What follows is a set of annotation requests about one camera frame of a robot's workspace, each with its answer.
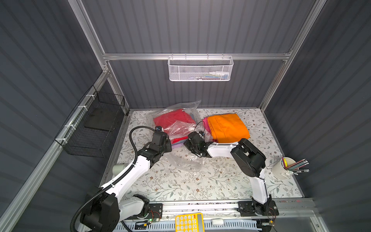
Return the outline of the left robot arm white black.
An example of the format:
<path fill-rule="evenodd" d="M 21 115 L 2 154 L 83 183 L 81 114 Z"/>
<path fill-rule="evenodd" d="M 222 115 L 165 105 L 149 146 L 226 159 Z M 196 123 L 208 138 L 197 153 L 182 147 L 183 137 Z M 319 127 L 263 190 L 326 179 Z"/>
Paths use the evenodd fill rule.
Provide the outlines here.
<path fill-rule="evenodd" d="M 138 150 L 129 138 L 134 150 L 134 159 L 110 181 L 90 192 L 86 202 L 74 214 L 70 230 L 76 231 L 76 221 L 87 226 L 93 232 L 112 232 L 123 220 L 132 217 L 145 217 L 149 210 L 149 200 L 142 195 L 134 195 L 129 200 L 121 202 L 128 189 L 144 173 L 157 163 L 164 153 L 172 151 L 172 145 L 167 133 L 160 126 L 152 129 L 152 140 Z"/>

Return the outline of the clear plastic vacuum bag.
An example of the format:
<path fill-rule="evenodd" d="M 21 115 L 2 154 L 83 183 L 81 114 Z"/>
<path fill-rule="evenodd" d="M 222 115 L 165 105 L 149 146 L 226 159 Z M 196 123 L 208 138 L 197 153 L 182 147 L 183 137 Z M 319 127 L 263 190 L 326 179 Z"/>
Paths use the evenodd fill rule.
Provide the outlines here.
<path fill-rule="evenodd" d="M 146 115 L 148 126 L 153 128 L 161 126 L 169 135 L 173 151 L 166 156 L 166 159 L 182 171 L 198 172 L 203 168 L 206 160 L 192 154 L 186 148 L 184 142 L 188 140 L 188 135 L 192 132 L 201 132 L 205 141 L 213 140 L 207 123 L 199 114 L 200 103 L 200 100 L 181 102 Z"/>

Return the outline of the orange trousers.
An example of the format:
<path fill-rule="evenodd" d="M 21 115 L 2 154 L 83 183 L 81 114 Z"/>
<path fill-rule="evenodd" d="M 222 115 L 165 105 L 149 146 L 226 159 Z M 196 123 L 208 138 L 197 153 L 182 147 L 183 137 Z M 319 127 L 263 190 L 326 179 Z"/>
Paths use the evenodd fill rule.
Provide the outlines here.
<path fill-rule="evenodd" d="M 210 116 L 207 121 L 215 142 L 234 143 L 250 138 L 249 130 L 237 114 Z"/>

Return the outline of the pink trousers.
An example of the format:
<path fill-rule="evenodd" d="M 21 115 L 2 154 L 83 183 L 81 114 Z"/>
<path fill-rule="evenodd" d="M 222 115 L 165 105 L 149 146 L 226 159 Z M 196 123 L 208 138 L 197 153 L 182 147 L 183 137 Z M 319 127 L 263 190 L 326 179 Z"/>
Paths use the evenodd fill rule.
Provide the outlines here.
<path fill-rule="evenodd" d="M 211 129 L 208 123 L 208 118 L 203 119 L 203 126 L 205 129 L 206 138 L 209 142 L 215 142 L 215 139 L 212 136 Z"/>

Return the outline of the red garment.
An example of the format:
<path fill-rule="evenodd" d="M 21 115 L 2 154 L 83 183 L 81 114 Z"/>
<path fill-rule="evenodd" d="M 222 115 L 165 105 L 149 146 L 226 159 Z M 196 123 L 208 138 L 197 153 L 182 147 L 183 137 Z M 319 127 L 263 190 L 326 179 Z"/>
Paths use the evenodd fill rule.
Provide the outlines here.
<path fill-rule="evenodd" d="M 153 119 L 155 126 L 161 126 L 170 139 L 188 136 L 196 125 L 195 120 L 184 109 L 177 109 Z"/>

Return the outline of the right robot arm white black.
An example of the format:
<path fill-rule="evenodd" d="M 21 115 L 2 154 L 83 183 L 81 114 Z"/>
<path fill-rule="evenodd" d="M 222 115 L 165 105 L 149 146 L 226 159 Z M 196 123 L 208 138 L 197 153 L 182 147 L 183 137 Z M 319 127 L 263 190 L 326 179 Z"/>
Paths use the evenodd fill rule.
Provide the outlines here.
<path fill-rule="evenodd" d="M 265 182 L 265 155 L 248 139 L 234 143 L 206 142 L 199 132 L 192 132 L 184 146 L 201 158 L 233 158 L 241 171 L 249 177 L 252 186 L 252 199 L 264 205 L 270 199 Z"/>

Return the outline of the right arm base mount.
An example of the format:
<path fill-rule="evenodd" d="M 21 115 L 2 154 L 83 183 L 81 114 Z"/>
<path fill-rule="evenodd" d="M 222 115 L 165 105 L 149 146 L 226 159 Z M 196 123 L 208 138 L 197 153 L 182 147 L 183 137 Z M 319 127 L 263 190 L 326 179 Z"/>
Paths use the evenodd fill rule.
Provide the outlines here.
<path fill-rule="evenodd" d="M 254 199 L 250 201 L 239 201 L 236 210 L 242 217 L 252 216 L 279 216 L 278 207 L 269 194 L 266 203 L 261 204 Z"/>

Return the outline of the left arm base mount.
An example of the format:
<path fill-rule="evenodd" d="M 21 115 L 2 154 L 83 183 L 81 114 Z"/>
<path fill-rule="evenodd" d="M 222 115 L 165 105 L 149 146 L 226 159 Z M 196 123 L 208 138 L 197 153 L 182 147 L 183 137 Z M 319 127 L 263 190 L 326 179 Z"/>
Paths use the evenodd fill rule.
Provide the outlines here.
<path fill-rule="evenodd" d="M 135 194 L 119 203 L 120 219 L 154 219 L 162 218 L 163 204 L 151 203 L 142 195 Z"/>

